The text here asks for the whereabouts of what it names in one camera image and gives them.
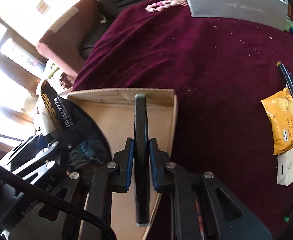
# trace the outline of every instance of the gray box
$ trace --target gray box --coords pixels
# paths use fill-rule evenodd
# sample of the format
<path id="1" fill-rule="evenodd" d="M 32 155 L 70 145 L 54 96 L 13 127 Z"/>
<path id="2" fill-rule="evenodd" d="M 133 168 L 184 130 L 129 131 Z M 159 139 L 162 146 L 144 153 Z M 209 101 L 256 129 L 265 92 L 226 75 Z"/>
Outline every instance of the gray box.
<path id="1" fill-rule="evenodd" d="M 283 0 L 187 0 L 193 17 L 248 20 L 284 30 L 288 5 Z"/>

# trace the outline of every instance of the crackers bag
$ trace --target crackers bag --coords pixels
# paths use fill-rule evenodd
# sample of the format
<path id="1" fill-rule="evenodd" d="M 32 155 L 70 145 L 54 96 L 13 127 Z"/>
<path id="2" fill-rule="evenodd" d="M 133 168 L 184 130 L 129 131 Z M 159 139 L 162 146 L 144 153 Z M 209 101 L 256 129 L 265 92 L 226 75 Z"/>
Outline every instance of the crackers bag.
<path id="1" fill-rule="evenodd" d="M 293 147 L 293 98 L 288 88 L 261 101 L 272 124 L 277 155 Z"/>
<path id="2" fill-rule="evenodd" d="M 69 154 L 68 170 L 70 172 L 81 170 L 81 173 L 91 172 L 102 163 L 112 160 L 109 144 L 102 131 L 94 120 L 79 106 L 71 101 L 60 97 L 45 80 L 41 85 L 41 98 L 44 110 L 50 120 L 48 130 L 53 138 L 58 139 L 61 133 L 77 122 L 85 120 L 90 124 L 91 134 L 83 140 Z"/>

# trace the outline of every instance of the cardboard box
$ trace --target cardboard box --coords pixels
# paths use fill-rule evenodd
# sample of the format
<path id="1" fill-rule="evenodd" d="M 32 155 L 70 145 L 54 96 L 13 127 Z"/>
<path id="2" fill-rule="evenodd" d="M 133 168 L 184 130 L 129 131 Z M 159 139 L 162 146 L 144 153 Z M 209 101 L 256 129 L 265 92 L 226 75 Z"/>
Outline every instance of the cardboard box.
<path id="1" fill-rule="evenodd" d="M 149 138 L 155 137 L 159 149 L 171 155 L 177 117 L 177 99 L 173 90 L 84 90 L 71 92 L 67 99 L 76 103 L 95 120 L 108 140 L 114 156 L 124 149 L 127 137 L 134 137 L 134 96 L 137 93 L 146 95 Z M 159 202 L 160 194 L 154 191 L 150 175 L 150 225 Z M 150 230 L 150 226 L 136 226 L 134 169 L 130 190 L 126 194 L 113 193 L 111 227 L 118 240 L 146 239 Z"/>
<path id="2" fill-rule="evenodd" d="M 284 30 L 288 4 L 283 0 L 187 0 L 193 17 L 248 20 Z"/>

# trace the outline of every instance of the white box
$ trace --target white box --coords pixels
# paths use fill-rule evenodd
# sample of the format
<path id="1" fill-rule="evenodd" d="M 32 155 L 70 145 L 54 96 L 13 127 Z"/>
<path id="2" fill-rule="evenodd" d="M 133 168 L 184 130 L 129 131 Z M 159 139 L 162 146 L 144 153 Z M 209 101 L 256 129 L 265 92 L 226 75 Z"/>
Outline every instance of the white box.
<path id="1" fill-rule="evenodd" d="M 293 182 L 293 148 L 278 155 L 278 184 L 288 186 Z"/>
<path id="2" fill-rule="evenodd" d="M 193 17 L 248 20 L 284 30 L 288 5 L 283 0 L 187 0 Z"/>

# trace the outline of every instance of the metal screw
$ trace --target metal screw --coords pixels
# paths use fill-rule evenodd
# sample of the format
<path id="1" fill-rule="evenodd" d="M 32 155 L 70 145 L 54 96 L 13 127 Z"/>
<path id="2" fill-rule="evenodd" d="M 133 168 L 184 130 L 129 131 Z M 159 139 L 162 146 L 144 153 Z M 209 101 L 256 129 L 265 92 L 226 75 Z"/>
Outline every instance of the metal screw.
<path id="1" fill-rule="evenodd" d="M 206 171 L 206 172 L 204 173 L 204 177 L 206 177 L 207 179 L 213 179 L 214 174 L 213 174 L 213 172 L 211 172 L 211 171 Z"/>
<path id="2" fill-rule="evenodd" d="M 168 169 L 175 169 L 176 168 L 176 164 L 175 163 L 167 163 L 166 167 Z"/>
<path id="3" fill-rule="evenodd" d="M 72 172 L 69 174 L 70 179 L 77 179 L 80 176 L 78 172 Z"/>
<path id="4" fill-rule="evenodd" d="M 114 163 L 114 162 L 110 162 L 110 163 L 107 164 L 107 167 L 108 167 L 109 169 L 115 169 L 116 166 L 118 166 L 118 165 L 117 165 L 116 163 Z"/>
<path id="5" fill-rule="evenodd" d="M 55 147 L 59 144 L 59 141 L 55 141 L 54 143 L 52 143 L 51 147 Z"/>
<path id="6" fill-rule="evenodd" d="M 55 161 L 49 161 L 48 164 L 46 165 L 47 169 L 51 169 L 55 164 Z"/>

